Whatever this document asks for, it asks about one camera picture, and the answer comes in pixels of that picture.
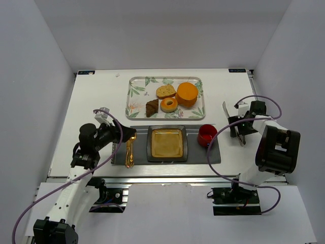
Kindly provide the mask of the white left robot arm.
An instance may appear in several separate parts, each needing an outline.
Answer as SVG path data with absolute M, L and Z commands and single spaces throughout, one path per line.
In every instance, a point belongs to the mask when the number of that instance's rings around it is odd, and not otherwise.
M 104 195 L 104 181 L 93 177 L 100 160 L 99 151 L 109 143 L 125 143 L 136 134 L 136 129 L 118 125 L 115 121 L 84 124 L 79 129 L 67 186 L 44 219 L 33 226 L 35 243 L 78 243 L 76 227 L 92 205 Z

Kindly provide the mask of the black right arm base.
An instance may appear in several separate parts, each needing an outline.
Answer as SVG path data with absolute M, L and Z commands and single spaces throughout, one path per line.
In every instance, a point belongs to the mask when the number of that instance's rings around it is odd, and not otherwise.
M 231 188 L 212 188 L 207 198 L 213 201 L 215 216 L 256 216 L 261 215 L 261 206 L 257 191 L 242 193 Z

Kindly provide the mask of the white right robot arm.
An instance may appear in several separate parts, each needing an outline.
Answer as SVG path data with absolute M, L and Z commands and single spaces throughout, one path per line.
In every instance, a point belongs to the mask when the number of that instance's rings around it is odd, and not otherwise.
M 265 102 L 252 101 L 251 104 L 240 102 L 235 105 L 238 114 L 230 116 L 226 103 L 222 104 L 230 127 L 231 137 L 237 138 L 241 146 L 246 144 L 245 136 L 260 133 L 255 163 L 245 172 L 240 173 L 232 183 L 232 192 L 251 193 L 258 186 L 274 175 L 292 173 L 297 165 L 301 135 L 289 130 L 272 120 L 267 115 Z

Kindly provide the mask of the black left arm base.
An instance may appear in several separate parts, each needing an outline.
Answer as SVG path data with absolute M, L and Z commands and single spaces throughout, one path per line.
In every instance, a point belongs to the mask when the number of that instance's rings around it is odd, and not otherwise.
M 127 203 L 128 188 L 117 184 L 107 184 L 103 178 L 93 178 L 88 186 L 99 190 L 99 199 L 89 212 L 123 213 Z

